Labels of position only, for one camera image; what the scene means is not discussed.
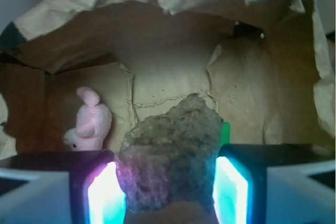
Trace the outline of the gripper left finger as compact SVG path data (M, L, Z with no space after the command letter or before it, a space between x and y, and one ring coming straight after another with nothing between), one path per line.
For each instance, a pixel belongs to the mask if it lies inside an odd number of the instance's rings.
M112 151L1 160L1 223L123 223L125 214Z

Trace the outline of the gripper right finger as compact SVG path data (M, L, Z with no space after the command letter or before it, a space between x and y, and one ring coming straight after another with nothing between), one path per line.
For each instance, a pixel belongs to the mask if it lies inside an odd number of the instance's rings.
M226 144L213 200L219 223L335 223L335 153L315 144Z

